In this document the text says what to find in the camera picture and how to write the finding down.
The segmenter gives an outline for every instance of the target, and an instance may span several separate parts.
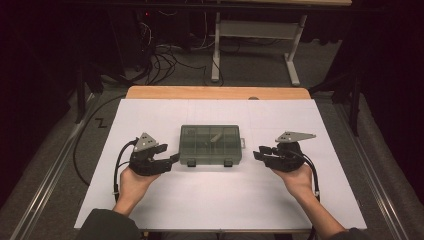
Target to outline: black sleeve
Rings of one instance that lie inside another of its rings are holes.
[[[330,240],[371,240],[371,238],[359,229],[351,228],[348,232],[341,232],[332,236]]]
[[[76,239],[139,240],[140,231],[134,221],[124,215],[106,209],[93,209]]]

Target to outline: table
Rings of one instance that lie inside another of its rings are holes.
[[[246,100],[251,97],[261,100]],[[161,159],[178,151],[182,124],[205,122],[239,125],[246,140],[240,165],[187,168],[174,164],[171,172],[155,181],[130,216],[140,229],[308,231],[307,216],[281,180],[253,159],[252,150],[275,144],[284,128],[317,134],[301,147],[317,167],[323,205],[345,227],[366,228],[316,104],[305,89],[158,86],[132,87],[121,101],[75,227],[81,227],[92,208],[114,205],[112,184],[106,179],[112,179],[116,156],[128,140],[143,129],[148,131],[160,143],[168,144],[168,150],[156,158]],[[129,154],[125,152],[122,161]]]
[[[276,4],[305,4],[315,6],[350,6],[351,0],[227,0],[227,2],[252,2],[252,3],[276,3]],[[299,86],[300,81],[293,63],[294,55],[299,45],[305,27],[307,15],[302,15],[298,23],[276,23],[257,21],[233,21],[221,20],[220,12],[216,14],[215,21],[215,48],[212,62],[212,82],[218,82],[220,78],[220,50],[219,43],[221,36],[246,37],[246,38],[271,38],[291,40],[289,53],[284,54],[284,61],[289,72],[293,86]]]

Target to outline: white metal stand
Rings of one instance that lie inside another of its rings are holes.
[[[215,50],[212,63],[212,82],[219,81],[219,39],[226,37],[246,37],[246,38],[272,38],[291,39],[292,47],[290,53],[284,54],[284,59],[293,86],[299,86],[300,81],[294,67],[293,58],[305,27],[306,15],[302,15],[299,23],[272,23],[272,22],[252,22],[252,21],[230,21],[220,19],[220,13],[216,14],[215,20]]]

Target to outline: white paper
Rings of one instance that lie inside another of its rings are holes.
[[[308,218],[282,180],[253,157],[258,146],[276,146],[285,131],[313,133],[300,142],[314,162],[321,202],[346,228],[366,228],[350,185],[313,100],[122,100],[94,173],[75,228],[93,208],[112,209],[113,172],[122,147],[147,132],[178,152],[181,125],[238,125],[245,139],[240,165],[232,168],[175,163],[134,209],[132,218],[146,230],[301,230]],[[121,162],[127,161],[127,149]]]

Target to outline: plastic storage box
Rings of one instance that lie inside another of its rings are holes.
[[[237,125],[183,125],[180,136],[180,163],[232,167],[241,160],[240,131]]]

